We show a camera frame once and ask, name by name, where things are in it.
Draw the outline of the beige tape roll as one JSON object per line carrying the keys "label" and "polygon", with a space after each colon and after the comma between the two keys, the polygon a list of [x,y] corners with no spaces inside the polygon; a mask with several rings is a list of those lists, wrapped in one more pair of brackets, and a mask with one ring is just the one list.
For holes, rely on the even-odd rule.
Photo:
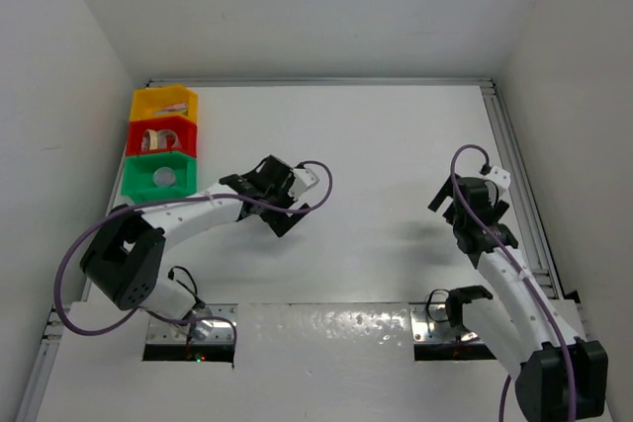
{"label": "beige tape roll", "polygon": [[158,131],[154,129],[146,129],[141,140],[141,150],[156,150],[159,148],[158,142]]}

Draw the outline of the pink clip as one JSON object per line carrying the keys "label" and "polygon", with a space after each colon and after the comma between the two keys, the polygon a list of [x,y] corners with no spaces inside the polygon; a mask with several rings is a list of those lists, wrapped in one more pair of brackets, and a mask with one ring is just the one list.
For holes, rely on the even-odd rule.
{"label": "pink clip", "polygon": [[157,110],[155,113],[157,115],[162,114],[187,114],[189,109],[188,103],[177,103],[168,105],[160,110]]}

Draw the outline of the clear tape roll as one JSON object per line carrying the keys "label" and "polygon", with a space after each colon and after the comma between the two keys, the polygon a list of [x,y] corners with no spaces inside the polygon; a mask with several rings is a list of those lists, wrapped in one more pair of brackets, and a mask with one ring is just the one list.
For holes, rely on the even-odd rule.
{"label": "clear tape roll", "polygon": [[161,129],[158,131],[158,145],[161,149],[174,149],[181,147],[178,134],[171,129]]}

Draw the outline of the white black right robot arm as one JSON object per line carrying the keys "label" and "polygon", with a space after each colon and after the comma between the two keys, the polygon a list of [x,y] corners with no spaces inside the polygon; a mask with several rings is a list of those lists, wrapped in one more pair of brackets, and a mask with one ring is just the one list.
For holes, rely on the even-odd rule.
{"label": "white black right robot arm", "polygon": [[528,421],[599,417],[606,403],[608,356],[586,340],[553,306],[536,282],[518,242],[500,218],[508,173],[449,178],[429,204],[444,212],[459,250],[486,280],[449,291],[447,322],[474,332],[501,363]]}

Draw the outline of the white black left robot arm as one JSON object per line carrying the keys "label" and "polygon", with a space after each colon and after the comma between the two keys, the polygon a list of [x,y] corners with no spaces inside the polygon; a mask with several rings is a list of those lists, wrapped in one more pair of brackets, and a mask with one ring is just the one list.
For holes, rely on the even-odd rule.
{"label": "white black left robot arm", "polygon": [[299,198],[318,184],[303,165],[291,167],[270,155],[253,170],[225,176],[186,203],[135,210],[121,206],[102,225],[80,260],[80,268],[120,310],[147,301],[157,285],[163,254],[213,227],[258,216],[284,236],[306,214]]}

